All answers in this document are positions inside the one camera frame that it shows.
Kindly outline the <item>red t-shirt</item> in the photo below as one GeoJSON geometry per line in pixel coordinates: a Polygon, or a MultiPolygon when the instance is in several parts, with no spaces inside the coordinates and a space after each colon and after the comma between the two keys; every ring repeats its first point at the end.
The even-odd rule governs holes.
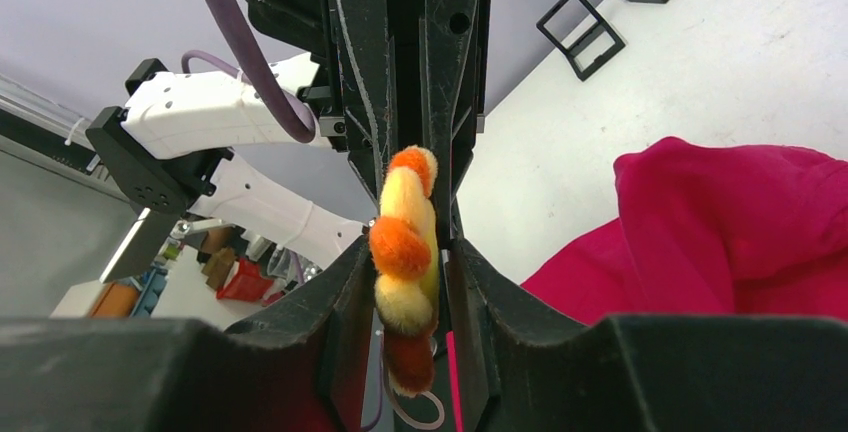
{"type": "Polygon", "coordinates": [[[613,315],[847,326],[847,164],[669,137],[614,164],[618,215],[517,285],[585,326],[613,315]]]}

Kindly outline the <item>orange yellow pompom brooch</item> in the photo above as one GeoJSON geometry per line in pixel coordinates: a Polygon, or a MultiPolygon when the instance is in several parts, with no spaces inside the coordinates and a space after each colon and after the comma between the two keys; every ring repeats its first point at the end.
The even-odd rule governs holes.
{"type": "Polygon", "coordinates": [[[444,405],[431,392],[440,294],[431,202],[437,176],[430,150],[413,145],[396,153],[368,232],[377,271],[375,305],[383,324],[383,385],[397,417],[420,431],[437,430],[445,421],[444,405]]]}

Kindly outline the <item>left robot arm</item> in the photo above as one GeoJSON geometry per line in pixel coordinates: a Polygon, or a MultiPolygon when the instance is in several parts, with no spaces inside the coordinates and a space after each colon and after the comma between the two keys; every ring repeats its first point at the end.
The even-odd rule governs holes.
{"type": "Polygon", "coordinates": [[[236,224],[327,267],[364,226],[288,191],[236,148],[331,148],[377,198],[392,156],[419,145],[438,161],[437,247],[448,249],[483,129],[490,0],[205,1],[239,68],[137,67],[128,101],[86,132],[120,190],[152,212],[236,224]]]}

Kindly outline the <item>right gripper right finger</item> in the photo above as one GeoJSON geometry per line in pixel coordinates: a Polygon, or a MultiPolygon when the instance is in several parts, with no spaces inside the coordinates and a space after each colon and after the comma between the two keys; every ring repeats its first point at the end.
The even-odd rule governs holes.
{"type": "Polygon", "coordinates": [[[453,242],[447,287],[468,431],[843,431],[847,326],[613,315],[585,326],[453,242]]]}

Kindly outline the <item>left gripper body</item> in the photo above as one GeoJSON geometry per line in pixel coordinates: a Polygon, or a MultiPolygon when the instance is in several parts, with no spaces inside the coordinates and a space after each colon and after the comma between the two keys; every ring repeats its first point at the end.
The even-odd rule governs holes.
{"type": "MultiPolygon", "coordinates": [[[[481,131],[485,100],[490,1],[478,0],[459,97],[452,143],[469,150],[481,131]]],[[[317,65],[297,97],[317,116],[320,133],[338,151],[370,147],[369,126],[341,43],[334,0],[246,0],[250,23],[262,34],[307,51],[317,65]]],[[[387,0],[393,42],[395,101],[400,146],[424,144],[428,114],[422,110],[424,0],[387,0]]]]}

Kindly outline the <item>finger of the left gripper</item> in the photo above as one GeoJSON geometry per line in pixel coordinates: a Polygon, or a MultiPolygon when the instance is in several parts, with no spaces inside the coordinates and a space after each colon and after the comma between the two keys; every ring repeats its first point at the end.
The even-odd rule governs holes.
{"type": "Polygon", "coordinates": [[[341,43],[352,67],[369,126],[375,196],[398,151],[393,42],[387,0],[334,0],[341,43]]]}
{"type": "Polygon", "coordinates": [[[451,240],[453,117],[459,97],[478,0],[424,0],[422,110],[428,114],[424,144],[438,161],[432,199],[441,247],[451,240]]]}

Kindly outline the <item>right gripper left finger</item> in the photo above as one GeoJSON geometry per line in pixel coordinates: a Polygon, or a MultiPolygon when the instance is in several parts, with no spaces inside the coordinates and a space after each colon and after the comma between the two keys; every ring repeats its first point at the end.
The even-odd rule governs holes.
{"type": "Polygon", "coordinates": [[[373,264],[323,273],[220,330],[195,319],[5,319],[5,431],[356,431],[373,264]]]}

